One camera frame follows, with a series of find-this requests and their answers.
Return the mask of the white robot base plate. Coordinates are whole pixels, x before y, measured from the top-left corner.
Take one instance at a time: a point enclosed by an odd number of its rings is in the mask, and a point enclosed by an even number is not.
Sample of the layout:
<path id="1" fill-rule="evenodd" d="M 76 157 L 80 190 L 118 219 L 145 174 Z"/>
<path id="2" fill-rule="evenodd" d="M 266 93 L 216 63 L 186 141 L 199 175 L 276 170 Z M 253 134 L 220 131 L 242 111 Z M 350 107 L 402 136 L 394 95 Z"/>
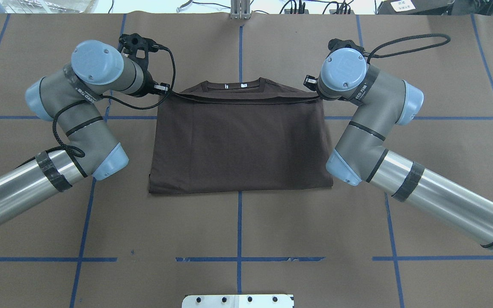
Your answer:
<path id="1" fill-rule="evenodd" d="M 215 294 L 184 297 L 182 308 L 294 308 L 289 294 Z"/>

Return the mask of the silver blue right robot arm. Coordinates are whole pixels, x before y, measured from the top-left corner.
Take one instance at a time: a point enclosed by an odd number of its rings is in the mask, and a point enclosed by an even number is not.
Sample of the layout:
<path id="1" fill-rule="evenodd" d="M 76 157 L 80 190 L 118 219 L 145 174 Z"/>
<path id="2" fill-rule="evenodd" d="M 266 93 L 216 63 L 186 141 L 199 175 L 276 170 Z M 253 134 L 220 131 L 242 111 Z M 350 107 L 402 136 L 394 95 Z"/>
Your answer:
<path id="1" fill-rule="evenodd" d="M 395 60 L 332 39 L 320 74 L 305 86 L 354 114 L 327 170 L 458 230 L 493 254 L 493 87 L 481 56 L 449 47 L 403 51 Z"/>

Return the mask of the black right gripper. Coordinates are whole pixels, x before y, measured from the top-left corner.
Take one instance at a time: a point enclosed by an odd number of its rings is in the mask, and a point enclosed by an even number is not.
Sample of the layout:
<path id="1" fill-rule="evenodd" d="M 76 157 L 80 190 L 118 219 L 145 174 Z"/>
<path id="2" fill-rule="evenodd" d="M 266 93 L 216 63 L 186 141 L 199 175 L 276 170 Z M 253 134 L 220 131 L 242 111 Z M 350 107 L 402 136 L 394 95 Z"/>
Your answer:
<path id="1" fill-rule="evenodd" d="M 342 48 L 350 48 L 353 50 L 358 51 L 361 55 L 365 55 L 365 49 L 364 47 L 357 45 L 354 43 L 352 40 L 342 40 L 338 38 L 331 39 L 328 44 L 327 48 L 330 51 L 330 54 L 336 50 L 342 49 Z M 317 91 L 317 84 L 318 84 L 318 78 L 307 75 L 305 76 L 304 79 L 304 86 L 308 88 L 311 91 Z"/>

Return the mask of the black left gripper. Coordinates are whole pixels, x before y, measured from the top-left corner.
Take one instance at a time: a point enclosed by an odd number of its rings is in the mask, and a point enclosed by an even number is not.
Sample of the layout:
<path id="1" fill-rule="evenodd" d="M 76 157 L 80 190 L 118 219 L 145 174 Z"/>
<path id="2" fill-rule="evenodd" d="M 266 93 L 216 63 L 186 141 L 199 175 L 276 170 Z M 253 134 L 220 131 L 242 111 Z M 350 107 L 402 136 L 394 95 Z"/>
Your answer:
<path id="1" fill-rule="evenodd" d="M 137 33 L 122 34 L 119 39 L 118 51 L 127 55 L 136 66 L 134 66 L 135 79 L 131 86 L 122 93 L 133 97 L 143 97 L 147 94 L 167 95 L 171 85 L 167 83 L 158 84 L 148 71 L 149 53 L 159 51 L 155 40 L 142 37 Z"/>

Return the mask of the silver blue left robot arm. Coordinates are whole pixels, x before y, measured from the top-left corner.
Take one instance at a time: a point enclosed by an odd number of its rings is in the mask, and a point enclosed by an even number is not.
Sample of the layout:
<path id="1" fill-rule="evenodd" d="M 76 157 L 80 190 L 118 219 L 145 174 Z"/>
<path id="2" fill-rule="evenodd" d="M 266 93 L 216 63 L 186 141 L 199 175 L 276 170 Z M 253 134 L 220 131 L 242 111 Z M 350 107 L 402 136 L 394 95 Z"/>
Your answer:
<path id="1" fill-rule="evenodd" d="M 0 177 L 0 226 L 80 180 L 103 180 L 129 162 L 95 103 L 107 91 L 136 98 L 172 93 L 148 71 L 149 53 L 172 51 L 137 33 L 122 34 L 118 47 L 98 40 L 79 43 L 60 71 L 30 86 L 25 100 L 39 119 L 50 121 L 57 147 L 43 150 Z"/>

